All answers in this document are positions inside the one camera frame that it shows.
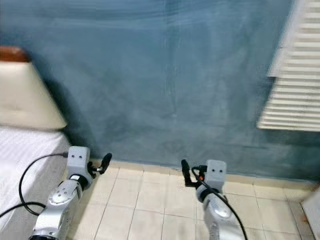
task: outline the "black cable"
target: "black cable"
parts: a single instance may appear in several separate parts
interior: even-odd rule
[[[240,220],[240,217],[238,216],[238,214],[236,213],[236,211],[233,209],[233,207],[228,203],[227,200],[225,200],[222,196],[220,196],[218,193],[216,193],[216,191],[214,191],[208,184],[206,184],[203,180],[201,180],[201,179],[199,178],[199,176],[195,173],[195,170],[198,170],[197,167],[192,167],[192,168],[191,168],[191,172],[192,172],[193,175],[195,176],[195,179],[196,179],[197,181],[199,181],[202,185],[204,185],[210,192],[212,192],[214,195],[216,195],[222,202],[224,202],[224,204],[231,210],[231,212],[233,212],[235,218],[238,220],[238,222],[239,222],[239,224],[240,224],[240,227],[241,227],[241,230],[242,230],[244,239],[245,239],[245,240],[248,240],[245,227],[244,227],[244,225],[242,224],[242,222],[241,222],[241,220]]]
[[[7,213],[11,212],[12,210],[14,209],[17,209],[17,208],[20,208],[20,207],[26,207],[28,205],[37,205],[37,206],[40,206],[42,207],[42,203],[40,202],[36,202],[36,201],[28,201],[28,202],[25,202],[25,203],[20,203],[20,204],[17,204],[13,207],[10,207],[8,210],[5,210],[3,213],[0,214],[0,218],[2,218],[4,215],[6,215]]]
[[[40,159],[44,159],[44,158],[47,158],[47,157],[51,157],[51,156],[62,156],[64,158],[68,157],[68,152],[59,152],[59,153],[51,153],[51,154],[48,154],[48,155],[44,155],[44,156],[41,156],[41,157],[38,157],[36,160],[34,160],[32,163],[29,164],[29,166],[24,170],[21,178],[20,178],[20,182],[19,182],[19,197],[20,197],[20,201],[22,202],[22,205],[29,213],[35,215],[35,216],[39,216],[39,213],[33,211],[32,209],[30,209],[30,207],[28,207],[28,205],[23,205],[26,203],[26,201],[24,200],[24,197],[22,195],[22,182],[24,180],[24,177],[28,171],[28,169],[37,161],[39,161]],[[43,207],[45,208],[46,205],[44,205],[43,203],[40,203],[40,202],[32,202],[32,203],[37,203],[38,206],[40,207]]]

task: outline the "cream headboard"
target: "cream headboard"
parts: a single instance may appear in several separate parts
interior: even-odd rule
[[[0,125],[56,130],[67,123],[27,55],[0,47]]]

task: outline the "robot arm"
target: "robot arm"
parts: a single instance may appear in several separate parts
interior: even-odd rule
[[[227,200],[222,195],[222,187],[226,179],[226,163],[218,160],[208,160],[207,165],[193,167],[193,169],[199,171],[198,178],[204,181],[211,190],[199,180],[197,182],[191,181],[190,167],[186,160],[182,160],[181,165],[185,186],[196,188],[196,197],[203,203],[204,222],[209,230],[209,240],[243,240],[243,233],[237,225],[238,221],[235,214],[216,195],[218,194]]]
[[[46,207],[38,216],[29,240],[65,240],[67,238],[69,226],[83,192],[91,186],[96,177],[93,172],[104,174],[112,154],[108,153],[102,159],[100,167],[92,166],[89,158],[89,148],[80,146],[69,148],[67,180],[50,193]]]

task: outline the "white bedsheet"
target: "white bedsheet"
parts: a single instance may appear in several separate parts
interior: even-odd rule
[[[66,137],[58,131],[38,131],[0,126],[0,213],[21,203],[19,180],[27,166],[36,158],[69,149]],[[26,202],[46,204],[50,191],[61,180],[67,159],[52,156],[39,160],[27,172],[22,183]],[[33,210],[41,207],[31,206]],[[1,240],[27,240],[37,217],[24,207],[0,218]]]

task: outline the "tile floor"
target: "tile floor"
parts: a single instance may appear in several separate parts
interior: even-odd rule
[[[208,240],[202,204],[179,171],[110,167],[84,193],[68,240]],[[226,182],[250,240],[314,240],[301,221],[308,191]]]

